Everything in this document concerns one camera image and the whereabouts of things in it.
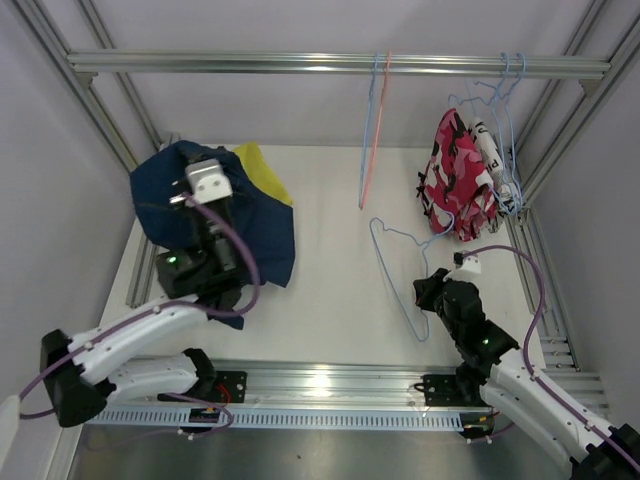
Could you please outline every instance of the clothing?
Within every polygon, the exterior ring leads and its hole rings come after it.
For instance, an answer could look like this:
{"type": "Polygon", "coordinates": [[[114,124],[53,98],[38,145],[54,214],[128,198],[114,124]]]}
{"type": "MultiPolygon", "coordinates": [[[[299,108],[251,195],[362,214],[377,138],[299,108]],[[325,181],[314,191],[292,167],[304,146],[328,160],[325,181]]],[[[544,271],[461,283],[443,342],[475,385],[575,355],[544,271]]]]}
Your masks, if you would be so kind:
{"type": "MultiPolygon", "coordinates": [[[[184,208],[173,207],[169,199],[180,193],[174,182],[184,180],[189,162],[211,158],[220,162],[229,178],[233,190],[228,203],[232,226],[253,254],[261,283],[271,282],[286,287],[295,262],[293,209],[290,204],[257,188],[238,156],[224,147],[209,148],[182,140],[153,155],[131,172],[133,204],[145,235],[154,244],[168,250],[198,244],[193,215],[184,208]]],[[[264,167],[256,169],[264,172],[264,167]]],[[[270,185],[270,190],[274,189],[273,177],[275,174],[263,182],[270,185]]],[[[284,187],[276,190],[280,195],[286,194],[284,187]]],[[[243,281],[250,281],[248,273],[243,281]]]]}
{"type": "Polygon", "coordinates": [[[447,229],[451,219],[446,212],[454,215],[453,230],[463,242],[495,224],[493,180],[455,108],[442,117],[431,159],[419,177],[418,196],[434,232],[447,229]]]}
{"type": "Polygon", "coordinates": [[[517,198],[518,190],[511,178],[511,172],[505,171],[504,162],[500,158],[498,146],[493,136],[480,118],[474,118],[468,129],[476,149],[482,155],[487,171],[493,179],[493,186],[500,197],[498,202],[499,213],[504,216],[514,209],[514,196],[517,198]]]}

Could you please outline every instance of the purple cable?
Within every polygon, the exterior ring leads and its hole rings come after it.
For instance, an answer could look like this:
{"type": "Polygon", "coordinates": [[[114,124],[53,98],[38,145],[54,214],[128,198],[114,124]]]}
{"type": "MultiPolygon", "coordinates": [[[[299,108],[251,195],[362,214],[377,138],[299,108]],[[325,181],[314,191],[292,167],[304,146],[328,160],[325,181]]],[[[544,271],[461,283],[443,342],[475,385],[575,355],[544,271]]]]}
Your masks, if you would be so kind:
{"type": "MultiPolygon", "coordinates": [[[[204,305],[197,305],[195,303],[186,302],[184,300],[169,300],[165,303],[158,305],[158,307],[160,307],[160,309],[168,308],[168,307],[178,307],[178,306],[190,307],[190,308],[195,308],[197,310],[201,310],[205,312],[207,315],[220,317],[220,318],[237,317],[239,315],[243,315],[247,313],[249,310],[251,310],[255,306],[255,304],[258,302],[258,297],[260,296],[260,272],[258,271],[258,265],[256,264],[256,261],[253,258],[253,255],[251,254],[249,247],[247,247],[247,245],[240,238],[240,236],[233,230],[233,228],[227,222],[225,222],[217,213],[197,203],[196,200],[188,193],[183,193],[182,195],[186,198],[188,202],[190,202],[191,205],[193,205],[193,207],[196,210],[198,210],[198,212],[204,215],[208,220],[211,220],[213,223],[218,225],[222,229],[222,231],[225,233],[225,235],[229,237],[229,239],[234,243],[234,245],[238,249],[238,252],[240,253],[240,256],[242,256],[242,259],[245,261],[245,264],[249,269],[251,282],[253,284],[253,293],[251,295],[251,300],[249,301],[249,303],[247,303],[244,307],[242,307],[239,310],[220,311],[220,310],[215,310],[213,308],[205,307],[204,305]]],[[[123,328],[128,327],[132,323],[135,323],[138,320],[142,320],[143,318],[146,318],[149,315],[155,315],[155,314],[156,312],[154,312],[153,309],[140,312],[117,325],[107,328],[100,335],[97,335],[96,337],[94,337],[91,340],[91,343],[95,345],[96,343],[101,342],[102,340],[109,337],[110,335],[113,335],[114,333],[122,330],[123,328]]],[[[25,399],[25,397],[29,395],[29,393],[31,393],[31,391],[49,374],[56,371],[62,365],[67,363],[69,360],[74,359],[85,350],[87,349],[84,347],[84,345],[81,347],[78,347],[74,351],[69,352],[64,357],[52,363],[46,369],[40,372],[40,374],[36,378],[34,378],[31,382],[29,382],[29,384],[20,392],[20,395],[19,395],[20,401],[22,402],[25,399]]],[[[44,410],[38,413],[21,413],[20,418],[22,420],[34,420],[36,418],[46,417],[47,415],[50,415],[53,412],[54,412],[53,409],[50,409],[50,410],[44,410]]]]}
{"type": "MultiPolygon", "coordinates": [[[[531,364],[531,359],[529,357],[529,345],[531,343],[531,337],[533,336],[533,332],[535,331],[536,326],[540,321],[540,318],[542,318],[542,309],[544,308],[544,301],[545,301],[545,295],[546,295],[546,291],[544,288],[544,280],[542,279],[542,272],[540,271],[540,268],[538,267],[538,265],[536,265],[536,263],[533,261],[533,259],[529,255],[527,255],[524,252],[521,252],[517,248],[508,247],[506,245],[490,245],[488,247],[478,248],[477,250],[464,253],[463,258],[469,257],[471,255],[477,255],[478,253],[486,252],[488,250],[507,250],[509,252],[513,252],[516,255],[519,255],[520,257],[524,258],[527,261],[527,263],[531,265],[531,268],[533,268],[533,271],[536,276],[536,283],[538,284],[538,290],[540,292],[540,300],[538,302],[538,308],[536,308],[536,312],[533,315],[533,320],[531,322],[531,325],[529,325],[529,330],[527,330],[527,335],[524,338],[524,347],[522,352],[523,354],[522,356],[524,358],[524,364],[527,367],[527,371],[529,372],[529,375],[531,375],[535,379],[535,382],[538,385],[540,385],[540,388],[542,388],[545,392],[547,392],[555,401],[557,401],[560,405],[562,405],[569,413],[571,413],[574,417],[576,417],[586,427],[589,423],[589,419],[587,419],[587,417],[582,415],[581,412],[573,408],[562,397],[560,397],[556,392],[554,392],[553,389],[544,382],[544,380],[534,376],[533,365],[531,364]]],[[[624,458],[637,473],[640,473],[640,465],[638,464],[638,462],[636,462],[633,459],[633,457],[631,457],[631,455],[625,452],[620,445],[618,445],[616,442],[611,440],[611,438],[609,438],[607,434],[605,434],[602,430],[600,430],[595,425],[590,428],[602,440],[607,442],[611,446],[611,448],[613,448],[616,452],[618,452],[620,456],[624,458]]]]}
{"type": "MultiPolygon", "coordinates": [[[[231,425],[233,425],[233,422],[234,422],[233,414],[229,410],[227,410],[225,407],[223,407],[222,405],[218,405],[217,403],[207,402],[206,400],[200,400],[198,398],[188,397],[186,395],[181,395],[179,393],[167,393],[166,395],[169,396],[169,397],[173,397],[175,399],[178,399],[178,400],[184,400],[184,401],[192,402],[192,403],[199,403],[199,404],[204,405],[206,407],[215,408],[217,410],[220,410],[221,412],[223,412],[227,416],[227,423],[225,423],[224,425],[221,425],[221,426],[216,427],[216,428],[212,428],[212,429],[210,429],[210,430],[208,430],[206,432],[189,434],[189,435],[193,435],[192,438],[203,438],[203,437],[208,437],[208,436],[214,435],[216,433],[221,433],[224,430],[227,430],[228,428],[230,428],[231,425]]],[[[106,445],[104,447],[93,448],[93,447],[91,447],[89,445],[88,441],[83,443],[83,445],[90,452],[102,452],[104,450],[110,450],[112,448],[124,447],[125,445],[129,445],[130,443],[137,442],[138,440],[142,440],[143,438],[155,437],[156,435],[164,435],[164,434],[174,434],[175,435],[176,434],[176,429],[175,428],[160,428],[158,430],[152,430],[150,432],[141,433],[140,435],[136,435],[134,437],[127,438],[126,440],[122,440],[121,442],[117,442],[117,443],[114,443],[112,445],[106,445]]]]}

